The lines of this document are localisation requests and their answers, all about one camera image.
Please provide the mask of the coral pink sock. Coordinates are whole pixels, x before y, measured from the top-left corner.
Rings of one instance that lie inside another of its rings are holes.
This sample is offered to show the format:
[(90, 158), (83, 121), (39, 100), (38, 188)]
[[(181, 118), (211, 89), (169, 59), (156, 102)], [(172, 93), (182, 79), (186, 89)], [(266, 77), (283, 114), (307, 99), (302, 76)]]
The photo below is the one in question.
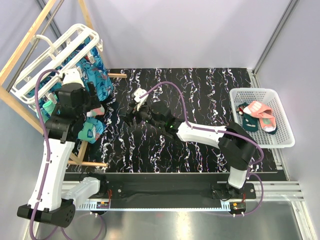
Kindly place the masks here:
[(248, 114), (253, 118), (259, 118), (259, 119), (273, 118), (272, 109), (269, 106), (258, 101), (253, 101), (243, 111), (245, 114)]
[(103, 116), (105, 114), (105, 108), (101, 105), (98, 108), (92, 109), (86, 113), (87, 118), (94, 118), (96, 116)]

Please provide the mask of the mint green sock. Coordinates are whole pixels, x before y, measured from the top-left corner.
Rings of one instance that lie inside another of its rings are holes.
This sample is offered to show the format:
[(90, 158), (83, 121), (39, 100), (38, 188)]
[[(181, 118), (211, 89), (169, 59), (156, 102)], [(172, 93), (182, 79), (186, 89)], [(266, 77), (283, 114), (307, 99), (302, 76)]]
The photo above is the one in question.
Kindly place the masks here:
[(56, 104), (53, 103), (51, 100), (45, 101), (44, 98), (40, 98), (38, 102), (41, 116), (43, 118), (43, 121), (46, 122), (51, 117), (51, 114), (54, 111)]
[(77, 138), (94, 144), (104, 132), (106, 125), (94, 117), (88, 117), (83, 124), (82, 130), (78, 133)]

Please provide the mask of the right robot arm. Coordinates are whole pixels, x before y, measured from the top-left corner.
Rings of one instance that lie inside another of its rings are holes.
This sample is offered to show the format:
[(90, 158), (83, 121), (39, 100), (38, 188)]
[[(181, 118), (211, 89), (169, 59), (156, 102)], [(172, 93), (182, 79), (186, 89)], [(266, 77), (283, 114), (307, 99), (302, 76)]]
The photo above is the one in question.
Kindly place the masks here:
[(256, 151), (253, 139), (237, 123), (227, 126), (205, 126), (187, 124), (185, 120), (172, 115), (163, 103), (141, 107), (131, 103), (127, 111), (119, 117), (128, 125), (145, 122), (172, 140), (194, 142), (220, 150), (229, 167), (229, 177), (225, 187), (213, 189), (214, 196), (220, 200), (244, 198), (245, 182), (251, 159)]

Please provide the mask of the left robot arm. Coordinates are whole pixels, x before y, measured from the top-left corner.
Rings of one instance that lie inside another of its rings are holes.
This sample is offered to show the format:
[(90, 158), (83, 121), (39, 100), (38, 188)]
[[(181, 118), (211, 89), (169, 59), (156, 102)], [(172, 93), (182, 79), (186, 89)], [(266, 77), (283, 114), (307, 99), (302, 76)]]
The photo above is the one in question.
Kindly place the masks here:
[(80, 83), (67, 83), (55, 92), (58, 97), (51, 118), (45, 123), (43, 158), (34, 191), (17, 216), (62, 228), (68, 227), (76, 209), (90, 197), (108, 193), (104, 175), (90, 173), (75, 187), (62, 192), (66, 166), (87, 112), (101, 106), (92, 82), (88, 89)]

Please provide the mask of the white plastic clip hanger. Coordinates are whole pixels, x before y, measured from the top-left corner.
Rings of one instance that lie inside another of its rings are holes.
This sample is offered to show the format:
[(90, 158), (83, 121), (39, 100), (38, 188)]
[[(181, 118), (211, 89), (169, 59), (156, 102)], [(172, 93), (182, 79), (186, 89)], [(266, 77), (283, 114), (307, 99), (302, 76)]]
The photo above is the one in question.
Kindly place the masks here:
[(40, 74), (45, 70), (59, 67), (87, 38), (90, 38), (90, 41), (62, 68), (63, 71), (75, 67), (85, 56), (93, 60), (90, 51), (94, 47), (103, 50), (103, 41), (99, 34), (82, 23), (72, 25), (55, 42), (44, 35), (36, 34), (31, 41), (44, 40), (49, 47), (21, 71), (10, 92), (23, 103), (34, 104), (35, 98), (28, 94), (36, 87)]

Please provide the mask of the blue sea-print sock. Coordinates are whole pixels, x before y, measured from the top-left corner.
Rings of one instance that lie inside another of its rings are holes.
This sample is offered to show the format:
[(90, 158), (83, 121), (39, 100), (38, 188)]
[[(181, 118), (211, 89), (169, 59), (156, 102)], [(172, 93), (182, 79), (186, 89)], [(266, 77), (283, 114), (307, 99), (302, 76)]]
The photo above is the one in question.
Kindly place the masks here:
[[(59, 66), (57, 66), (55, 69), (57, 71), (60, 71), (66, 64), (68, 64), (84, 47), (89, 44), (91, 39), (87, 37), (83, 43), (81, 43)], [(82, 72), (82, 81), (84, 83), (84, 86), (87, 90), (89, 90), (88, 83), (92, 82), (98, 99), (100, 102), (105, 101), (109, 95), (114, 90), (114, 86), (112, 84), (112, 81), (108, 77), (108, 70), (105, 68), (103, 61), (100, 57), (100, 54), (98, 53), (98, 50), (96, 47), (93, 47), (90, 50), (90, 54), (94, 58), (94, 63), (91, 63), (89, 58), (87, 56), (84, 56), (81, 58), (77, 63), (76, 67), (80, 67)], [(54, 72), (51, 72), (47, 77), (45, 77), (41, 83), (39, 89), (41, 89), (46, 83), (48, 83), (51, 78), (55, 76)], [(61, 88), (62, 84), (60, 82), (57, 82), (50, 91), (54, 92), (57, 89)]]

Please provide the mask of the white plastic basket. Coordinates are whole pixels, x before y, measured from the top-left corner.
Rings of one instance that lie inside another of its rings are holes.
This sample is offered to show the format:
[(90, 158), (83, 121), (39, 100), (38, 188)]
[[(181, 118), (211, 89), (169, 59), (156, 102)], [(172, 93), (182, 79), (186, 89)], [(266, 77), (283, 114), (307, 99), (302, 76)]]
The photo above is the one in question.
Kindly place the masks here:
[(295, 145), (295, 138), (276, 91), (268, 88), (230, 90), (233, 118), (239, 125), (255, 125), (248, 134), (262, 149), (283, 149)]

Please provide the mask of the metal hanging rod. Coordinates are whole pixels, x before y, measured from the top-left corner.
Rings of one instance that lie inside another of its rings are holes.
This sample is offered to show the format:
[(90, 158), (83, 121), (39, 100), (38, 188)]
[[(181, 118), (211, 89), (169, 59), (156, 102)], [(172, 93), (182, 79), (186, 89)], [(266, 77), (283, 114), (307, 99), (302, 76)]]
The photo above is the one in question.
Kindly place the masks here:
[[(55, 16), (58, 13), (58, 11), (60, 10), (62, 4), (64, 3), (64, 0), (60, 0), (57, 4), (57, 6), (55, 7), (53, 13), (49, 13), (49, 17), (45, 17), (47, 18), (47, 22), (44, 26), (44, 28), (41, 30), (40, 34), (43, 35), (46, 30), (48, 28), (51, 29), (51, 31), (53, 32), (54, 36), (58, 39), (59, 37), (62, 36), (62, 33), (55, 21)], [(20, 73), (22, 72), (22, 70), (24, 69), (24, 67), (26, 66), (28, 60), (30, 59), (31, 55), (33, 54), (33, 52), (35, 51), (36, 47), (39, 44), (39, 39), (36, 39), (33, 41), (33, 43), (31, 44), (31, 48), (28, 51), (27, 55), (25, 56), (24, 60), (22, 61), (21, 65), (19, 66), (19, 68), (17, 69), (16, 73), (14, 74), (12, 80), (9, 82), (6, 91), (9, 93), (10, 90), (12, 89), (14, 83), (16, 82), (16, 80), (18, 79), (18, 76), (20, 75)]]

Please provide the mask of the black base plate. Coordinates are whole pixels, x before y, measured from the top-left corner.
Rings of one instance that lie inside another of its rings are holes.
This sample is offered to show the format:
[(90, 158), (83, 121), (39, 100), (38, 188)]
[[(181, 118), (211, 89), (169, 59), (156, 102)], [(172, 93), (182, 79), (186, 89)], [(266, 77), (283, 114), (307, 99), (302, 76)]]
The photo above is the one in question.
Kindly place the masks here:
[[(222, 201), (213, 189), (225, 187), (228, 173), (105, 173), (105, 183), (90, 200), (125, 202), (200, 202)], [(256, 199), (254, 185), (246, 183), (244, 197), (227, 201)]]

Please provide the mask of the wooden drying rack frame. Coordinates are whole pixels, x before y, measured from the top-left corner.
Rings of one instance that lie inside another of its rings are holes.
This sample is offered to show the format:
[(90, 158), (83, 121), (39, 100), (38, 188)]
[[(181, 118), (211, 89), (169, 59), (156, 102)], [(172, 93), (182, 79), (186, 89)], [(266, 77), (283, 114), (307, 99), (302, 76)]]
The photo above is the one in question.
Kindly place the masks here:
[[(30, 29), (23, 37), (22, 41), (19, 43), (17, 48), (14, 50), (13, 54), (4, 65), (3, 69), (0, 72), (0, 99), (7, 104), (13, 111), (15, 111), (19, 116), (21, 116), (30, 126), (37, 130), (40, 134), (43, 134), (43, 130), (40, 125), (40, 121), (36, 118), (29, 110), (27, 110), (10, 92), (7, 92), (3, 87), (3, 83), (13, 70), (13, 67), (17, 64), (23, 52), (26, 50), (31, 39), (36, 35), (39, 27), (42, 25), (43, 21), (49, 14), (50, 10), (56, 3), (56, 0), (49, 0), (45, 3), (43, 9), (41, 10), (38, 17), (35, 19), (34, 23), (31, 25)], [(78, 4), (81, 8), (83, 18), (88, 27), (93, 28), (92, 19), (89, 13), (89, 10), (86, 5), (85, 0), (78, 0)], [(124, 73), (109, 73), (110, 78), (120, 78), (126, 79), (127, 75)], [(69, 165), (82, 165), (89, 167), (109, 167), (108, 163), (102, 162), (88, 162), (83, 161), (88, 147), (88, 142), (83, 141), (78, 152), (78, 156), (71, 153), (69, 156)]]

